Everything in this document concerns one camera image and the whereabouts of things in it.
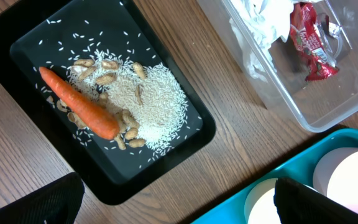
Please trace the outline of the pink bowl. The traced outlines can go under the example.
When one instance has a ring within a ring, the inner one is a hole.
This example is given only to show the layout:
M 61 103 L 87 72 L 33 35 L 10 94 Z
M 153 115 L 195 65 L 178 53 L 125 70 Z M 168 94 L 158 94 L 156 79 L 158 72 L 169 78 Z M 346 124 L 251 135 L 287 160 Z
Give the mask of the pink bowl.
M 358 213 L 358 148 L 342 147 L 326 153 L 314 169 L 313 188 Z

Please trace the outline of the light green bowl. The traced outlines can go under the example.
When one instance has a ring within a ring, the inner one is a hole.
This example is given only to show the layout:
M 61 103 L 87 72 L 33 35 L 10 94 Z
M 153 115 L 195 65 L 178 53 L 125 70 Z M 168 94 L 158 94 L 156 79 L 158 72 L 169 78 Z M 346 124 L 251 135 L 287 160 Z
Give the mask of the light green bowl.
M 277 178 L 258 183 L 248 194 L 244 204 L 247 224 L 281 224 L 273 198 Z

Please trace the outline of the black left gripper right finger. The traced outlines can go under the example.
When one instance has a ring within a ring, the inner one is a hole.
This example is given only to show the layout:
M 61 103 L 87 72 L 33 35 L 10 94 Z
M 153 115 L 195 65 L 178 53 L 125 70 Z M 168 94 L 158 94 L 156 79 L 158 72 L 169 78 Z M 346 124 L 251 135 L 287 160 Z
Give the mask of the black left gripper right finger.
M 282 224 L 358 224 L 358 214 L 289 177 L 275 182 L 273 202 Z

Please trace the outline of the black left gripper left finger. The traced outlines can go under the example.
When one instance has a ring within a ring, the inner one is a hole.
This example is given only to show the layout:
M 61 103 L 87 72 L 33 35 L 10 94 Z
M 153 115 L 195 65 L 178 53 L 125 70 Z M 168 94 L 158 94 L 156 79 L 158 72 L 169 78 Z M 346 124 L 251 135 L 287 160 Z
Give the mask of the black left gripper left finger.
M 85 193 L 78 173 L 69 173 L 0 208 L 0 223 L 72 224 Z

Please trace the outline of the pile of white rice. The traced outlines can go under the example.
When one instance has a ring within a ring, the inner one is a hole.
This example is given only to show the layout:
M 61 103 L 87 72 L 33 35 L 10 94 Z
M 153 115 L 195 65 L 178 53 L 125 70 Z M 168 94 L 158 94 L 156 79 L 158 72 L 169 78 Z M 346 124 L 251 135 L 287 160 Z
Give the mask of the pile of white rice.
M 202 127 L 172 71 L 119 1 L 73 1 L 29 32 L 24 47 L 36 65 L 124 120 L 118 141 L 101 139 L 35 81 L 73 137 L 126 177 L 176 151 Z

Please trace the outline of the orange carrot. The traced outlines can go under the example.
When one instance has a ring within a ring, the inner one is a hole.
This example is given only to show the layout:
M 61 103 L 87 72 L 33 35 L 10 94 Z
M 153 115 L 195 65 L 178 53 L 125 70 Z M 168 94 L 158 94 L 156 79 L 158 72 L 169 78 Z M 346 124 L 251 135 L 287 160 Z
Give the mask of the orange carrot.
M 63 81 L 55 72 L 39 67 L 43 81 L 96 135 L 112 140 L 120 127 L 113 115 Z

